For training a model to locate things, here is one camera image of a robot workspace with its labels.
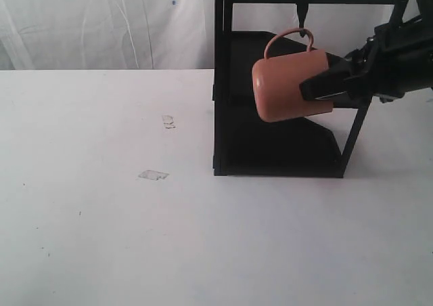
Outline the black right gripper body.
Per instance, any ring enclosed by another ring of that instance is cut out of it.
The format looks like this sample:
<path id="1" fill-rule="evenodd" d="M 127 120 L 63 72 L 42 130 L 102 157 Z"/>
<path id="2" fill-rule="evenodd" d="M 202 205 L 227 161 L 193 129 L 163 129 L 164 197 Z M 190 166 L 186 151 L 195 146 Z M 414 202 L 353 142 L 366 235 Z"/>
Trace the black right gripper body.
<path id="1" fill-rule="evenodd" d="M 424 21 L 382 24 L 366 44 L 344 59 L 354 77 L 380 101 L 392 102 L 407 92 L 432 88 L 432 25 Z"/>

